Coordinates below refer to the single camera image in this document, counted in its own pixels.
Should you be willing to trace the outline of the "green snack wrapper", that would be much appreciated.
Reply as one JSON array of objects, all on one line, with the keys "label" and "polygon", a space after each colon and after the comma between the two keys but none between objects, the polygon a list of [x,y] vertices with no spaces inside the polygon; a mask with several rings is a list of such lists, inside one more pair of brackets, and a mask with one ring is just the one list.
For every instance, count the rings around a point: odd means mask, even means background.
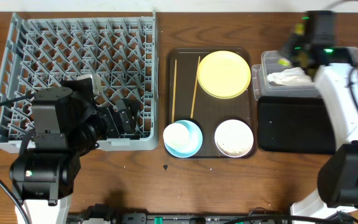
[{"label": "green snack wrapper", "polygon": [[288,40],[278,51],[279,55],[282,57],[282,59],[279,60],[279,64],[292,66],[296,62],[296,57],[302,49],[304,43],[304,33],[305,26],[300,23],[296,24]]}]

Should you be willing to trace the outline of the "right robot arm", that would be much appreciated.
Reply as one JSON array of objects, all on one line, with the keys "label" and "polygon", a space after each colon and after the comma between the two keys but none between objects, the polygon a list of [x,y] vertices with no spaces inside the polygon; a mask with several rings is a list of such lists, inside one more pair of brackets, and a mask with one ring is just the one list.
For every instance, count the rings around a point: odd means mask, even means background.
[{"label": "right robot arm", "polygon": [[334,36],[293,33],[280,50],[313,76],[334,131],[336,152],[319,170],[317,189],[290,207],[295,223],[321,223],[358,210],[358,60]]}]

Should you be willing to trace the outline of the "pale pink bowl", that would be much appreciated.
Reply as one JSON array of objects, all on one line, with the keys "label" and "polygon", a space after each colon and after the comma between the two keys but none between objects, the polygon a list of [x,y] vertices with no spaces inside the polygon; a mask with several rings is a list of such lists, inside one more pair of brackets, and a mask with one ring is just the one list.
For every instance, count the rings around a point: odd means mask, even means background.
[{"label": "pale pink bowl", "polygon": [[217,126],[214,142],[225,156],[238,158],[251,153],[254,146],[254,135],[245,122],[229,119]]}]

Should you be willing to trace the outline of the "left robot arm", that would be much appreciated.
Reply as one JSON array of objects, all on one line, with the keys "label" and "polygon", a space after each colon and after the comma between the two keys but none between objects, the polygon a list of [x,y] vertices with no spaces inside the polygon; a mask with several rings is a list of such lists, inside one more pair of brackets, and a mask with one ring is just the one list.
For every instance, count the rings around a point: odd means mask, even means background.
[{"label": "left robot arm", "polygon": [[65,223],[80,158],[98,141],[135,132],[137,100],[98,107],[92,90],[68,87],[40,90],[32,103],[35,129],[21,144],[10,178],[19,211],[29,223]]}]

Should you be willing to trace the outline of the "white cup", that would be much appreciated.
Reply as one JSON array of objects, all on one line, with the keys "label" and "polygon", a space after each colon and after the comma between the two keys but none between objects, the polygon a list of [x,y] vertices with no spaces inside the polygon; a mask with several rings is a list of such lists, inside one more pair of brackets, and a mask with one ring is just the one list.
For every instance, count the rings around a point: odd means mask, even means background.
[{"label": "white cup", "polygon": [[163,140],[170,148],[182,151],[190,141],[190,132],[185,125],[172,123],[164,129]]}]

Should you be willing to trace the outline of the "yellow round plate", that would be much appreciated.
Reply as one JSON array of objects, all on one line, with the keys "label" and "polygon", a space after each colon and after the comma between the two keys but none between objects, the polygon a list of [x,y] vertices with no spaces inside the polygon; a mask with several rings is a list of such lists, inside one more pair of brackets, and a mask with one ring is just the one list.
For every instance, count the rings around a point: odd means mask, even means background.
[{"label": "yellow round plate", "polygon": [[239,54],[220,50],[201,60],[196,77],[207,94],[219,99],[230,99],[248,89],[251,72],[249,64]]}]

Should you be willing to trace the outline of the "white napkin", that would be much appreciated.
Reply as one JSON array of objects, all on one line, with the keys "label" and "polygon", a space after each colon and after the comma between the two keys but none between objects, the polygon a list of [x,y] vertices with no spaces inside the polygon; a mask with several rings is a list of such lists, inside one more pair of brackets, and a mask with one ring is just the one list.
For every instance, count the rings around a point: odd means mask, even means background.
[{"label": "white napkin", "polygon": [[282,72],[267,75],[267,81],[282,86],[309,85],[312,78],[300,67],[289,68]]}]

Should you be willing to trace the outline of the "wooden chopstick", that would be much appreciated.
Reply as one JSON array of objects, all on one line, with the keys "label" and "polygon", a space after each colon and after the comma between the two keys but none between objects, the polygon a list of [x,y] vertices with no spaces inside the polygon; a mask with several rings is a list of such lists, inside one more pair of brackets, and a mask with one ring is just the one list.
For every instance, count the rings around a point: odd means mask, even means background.
[{"label": "wooden chopstick", "polygon": [[198,67],[200,65],[200,61],[201,61],[201,57],[199,56],[198,57],[197,68],[196,68],[196,76],[195,76],[195,84],[194,84],[194,89],[193,89],[192,103],[191,103],[191,113],[190,113],[190,118],[191,119],[193,119],[194,110],[195,110],[196,92],[197,92],[197,87],[198,87]]},{"label": "wooden chopstick", "polygon": [[175,122],[176,87],[177,87],[177,60],[175,59],[174,76],[173,76],[172,118],[171,118],[172,123]]}]

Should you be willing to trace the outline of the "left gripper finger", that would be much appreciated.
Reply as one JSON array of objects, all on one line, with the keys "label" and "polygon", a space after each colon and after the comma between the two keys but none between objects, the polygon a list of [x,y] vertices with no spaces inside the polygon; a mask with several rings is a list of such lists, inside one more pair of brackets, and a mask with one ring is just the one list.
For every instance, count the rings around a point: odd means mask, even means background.
[{"label": "left gripper finger", "polygon": [[112,108],[106,108],[107,137],[119,137],[124,134],[127,124],[129,118],[126,109],[115,112]]},{"label": "left gripper finger", "polygon": [[140,103],[137,100],[120,99],[116,100],[117,111],[126,109],[129,118],[129,124],[126,125],[126,133],[134,133],[136,128],[137,114],[140,110]]}]

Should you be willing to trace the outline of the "light blue bowl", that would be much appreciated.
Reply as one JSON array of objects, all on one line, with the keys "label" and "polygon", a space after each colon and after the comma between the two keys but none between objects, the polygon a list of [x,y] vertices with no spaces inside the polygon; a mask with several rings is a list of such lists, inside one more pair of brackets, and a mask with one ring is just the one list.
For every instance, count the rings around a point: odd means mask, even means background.
[{"label": "light blue bowl", "polygon": [[171,155],[178,158],[188,158],[194,156],[200,150],[201,145],[203,143],[203,134],[201,132],[201,129],[198,127],[197,124],[189,120],[178,120],[174,123],[183,124],[188,128],[190,132],[190,141],[187,147],[184,148],[182,151],[174,150],[164,143],[166,150]]}]

